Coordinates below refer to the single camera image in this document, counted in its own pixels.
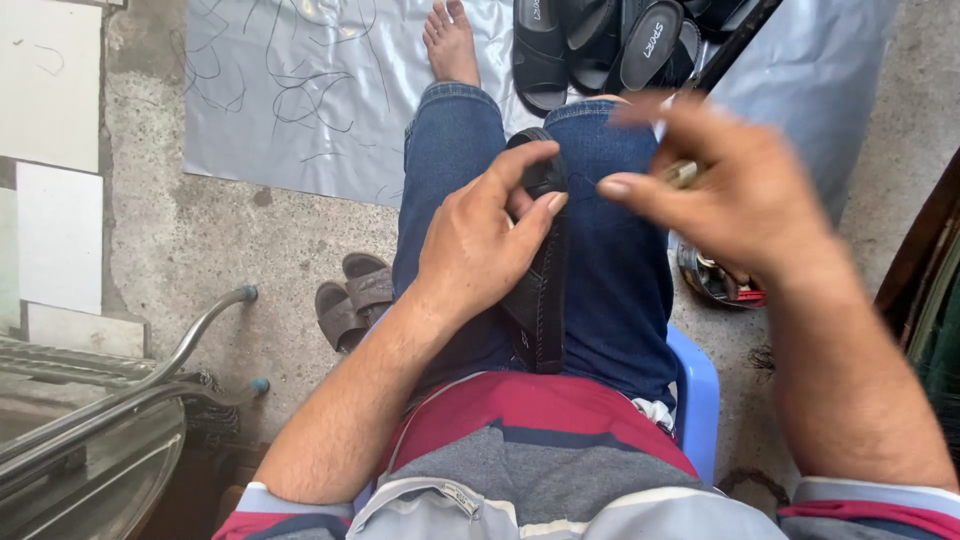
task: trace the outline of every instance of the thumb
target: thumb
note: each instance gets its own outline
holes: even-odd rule
[[[635,214],[676,231],[685,229],[692,215],[693,191],[680,191],[652,176],[616,173],[597,183],[597,193]]]
[[[543,239],[550,232],[553,218],[566,205],[566,193],[552,192],[542,195],[507,233],[512,255],[516,259],[533,260]]]

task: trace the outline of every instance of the red stripe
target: red stripe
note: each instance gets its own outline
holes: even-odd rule
[[[852,520],[877,518],[920,528],[947,540],[960,540],[960,520],[941,512],[872,501],[810,501],[787,506],[780,516]]]
[[[696,476],[670,437],[622,394],[589,379],[512,371],[487,372],[448,388],[429,402],[424,400],[395,431],[377,475],[386,470],[407,423],[410,427],[394,470],[497,419],[512,427],[591,435],[608,432],[618,441]]]
[[[214,533],[212,540],[243,540],[255,532],[267,530],[283,520],[296,516],[299,516],[299,514],[233,512],[227,517],[220,530]]]

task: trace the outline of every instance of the fingernail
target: fingernail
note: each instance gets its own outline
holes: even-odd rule
[[[566,193],[558,193],[553,197],[553,200],[547,204],[546,209],[550,210],[550,215],[556,216],[560,213],[560,210],[563,209],[569,198],[570,196]]]
[[[597,184],[597,193],[613,201],[622,201],[630,196],[630,187],[622,181],[605,178]]]

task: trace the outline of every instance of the black leather shoe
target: black leather shoe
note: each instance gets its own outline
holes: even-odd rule
[[[541,128],[510,137],[507,149],[533,140],[553,140]],[[551,191],[566,192],[564,160],[557,155],[523,173],[521,184],[534,199]],[[555,374],[564,369],[564,288],[566,286],[566,207],[553,218],[533,263],[513,290],[500,301],[509,315],[514,351],[531,373]]]

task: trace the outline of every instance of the concrete floor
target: concrete floor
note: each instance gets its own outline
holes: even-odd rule
[[[152,354],[163,357],[217,295],[256,283],[259,300],[221,315],[190,366],[234,388],[268,377],[270,395],[244,411],[243,436],[272,440],[340,359],[314,321],[314,288],[342,278],[351,251],[392,259],[396,210],[181,173],[182,72],[171,39],[184,31],[185,2],[128,1],[106,25],[104,308],[149,321]],[[841,225],[872,291],[960,144],[958,25],[952,0],[900,6]],[[745,360],[765,342],[763,313],[709,309],[684,284],[677,290],[674,322],[720,374],[716,477],[758,467],[792,492],[798,475],[777,435],[772,385]],[[762,489],[735,496],[774,508]]]

